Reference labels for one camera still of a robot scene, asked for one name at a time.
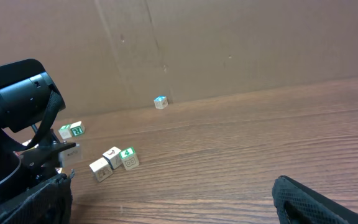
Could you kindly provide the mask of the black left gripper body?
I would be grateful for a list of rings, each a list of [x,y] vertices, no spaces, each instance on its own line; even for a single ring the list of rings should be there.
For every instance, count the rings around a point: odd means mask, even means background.
[[[39,126],[27,145],[11,138],[11,151],[18,152],[18,166],[11,177],[15,187],[34,187],[57,174],[61,152],[76,147],[74,142],[61,142],[52,128]]]

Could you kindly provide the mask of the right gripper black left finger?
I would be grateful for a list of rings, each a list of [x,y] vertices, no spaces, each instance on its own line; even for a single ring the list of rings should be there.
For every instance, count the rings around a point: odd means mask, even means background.
[[[57,174],[29,190],[12,174],[0,175],[0,223],[69,223],[74,175]]]

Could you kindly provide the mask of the white green wooden block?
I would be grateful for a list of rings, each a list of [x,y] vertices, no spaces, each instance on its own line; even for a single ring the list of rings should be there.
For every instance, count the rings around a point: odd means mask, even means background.
[[[76,164],[83,159],[82,148],[79,144],[76,144],[75,147],[60,152],[58,158],[60,162],[60,167],[66,167],[72,164]]]

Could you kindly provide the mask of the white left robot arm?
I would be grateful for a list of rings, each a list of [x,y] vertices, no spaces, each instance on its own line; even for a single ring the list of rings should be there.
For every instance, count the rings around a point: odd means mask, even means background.
[[[65,102],[36,59],[0,66],[0,202],[55,175],[53,160],[75,147],[52,124]]]

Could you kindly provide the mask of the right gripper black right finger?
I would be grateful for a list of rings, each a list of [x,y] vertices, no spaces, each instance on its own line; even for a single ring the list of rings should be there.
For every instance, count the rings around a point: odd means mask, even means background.
[[[358,224],[358,214],[288,176],[272,188],[280,224]]]

